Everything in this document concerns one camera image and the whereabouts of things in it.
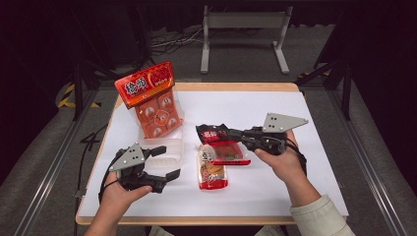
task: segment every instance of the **white sleeve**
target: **white sleeve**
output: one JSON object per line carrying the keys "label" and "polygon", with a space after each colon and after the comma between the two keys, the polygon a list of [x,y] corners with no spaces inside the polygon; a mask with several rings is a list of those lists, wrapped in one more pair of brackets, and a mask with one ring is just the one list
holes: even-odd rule
{"label": "white sleeve", "polygon": [[303,236],[355,235],[327,195],[306,206],[292,207],[291,215]]}

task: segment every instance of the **red label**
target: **red label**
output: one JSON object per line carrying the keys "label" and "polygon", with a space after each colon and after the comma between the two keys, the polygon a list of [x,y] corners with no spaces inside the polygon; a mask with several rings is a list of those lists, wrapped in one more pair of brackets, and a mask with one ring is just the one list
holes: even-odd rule
{"label": "red label", "polygon": [[114,86],[126,106],[131,108],[174,86],[172,65],[170,62],[154,65],[116,81]]}
{"label": "red label", "polygon": [[202,135],[207,143],[218,141],[220,139],[216,131],[205,131]]}

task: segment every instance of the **metal frame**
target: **metal frame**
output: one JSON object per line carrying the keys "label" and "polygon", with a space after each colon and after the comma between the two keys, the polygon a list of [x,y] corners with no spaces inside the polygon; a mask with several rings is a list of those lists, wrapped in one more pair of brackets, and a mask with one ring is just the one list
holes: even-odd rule
{"label": "metal frame", "polygon": [[228,28],[259,28],[259,29],[279,29],[279,39],[272,42],[273,50],[278,59],[282,74],[289,74],[288,65],[282,53],[282,43],[288,29],[291,18],[292,7],[288,7],[285,12],[268,13],[249,13],[249,12],[209,12],[209,7],[205,5],[203,31],[204,45],[202,55],[201,73],[209,72],[209,29],[228,29]]}

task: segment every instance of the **gray metal plate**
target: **gray metal plate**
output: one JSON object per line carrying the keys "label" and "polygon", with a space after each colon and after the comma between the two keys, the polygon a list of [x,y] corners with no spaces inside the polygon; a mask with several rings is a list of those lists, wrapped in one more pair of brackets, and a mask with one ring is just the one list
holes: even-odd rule
{"label": "gray metal plate", "polygon": [[307,123],[309,123],[309,121],[304,118],[268,113],[263,131],[265,133],[284,133],[287,130],[294,129]]}

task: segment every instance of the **white table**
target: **white table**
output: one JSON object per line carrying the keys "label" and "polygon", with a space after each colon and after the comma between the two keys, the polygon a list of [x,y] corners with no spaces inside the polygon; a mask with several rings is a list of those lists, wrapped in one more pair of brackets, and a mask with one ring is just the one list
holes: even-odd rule
{"label": "white table", "polygon": [[[268,112],[302,117],[307,125],[294,129],[307,158],[308,176],[321,194],[329,195],[343,216],[348,212],[304,96],[293,84],[179,84],[176,91],[185,111],[181,176],[162,194],[148,194],[133,203],[121,224],[137,225],[267,225],[292,224],[284,184],[270,167],[250,153],[247,166],[227,166],[229,186],[202,191],[198,184],[195,127],[224,123],[233,129],[262,126]],[[87,194],[77,213],[79,224],[90,224],[98,209],[100,183],[114,154],[137,141],[139,128],[118,99],[105,139],[89,178]]]}

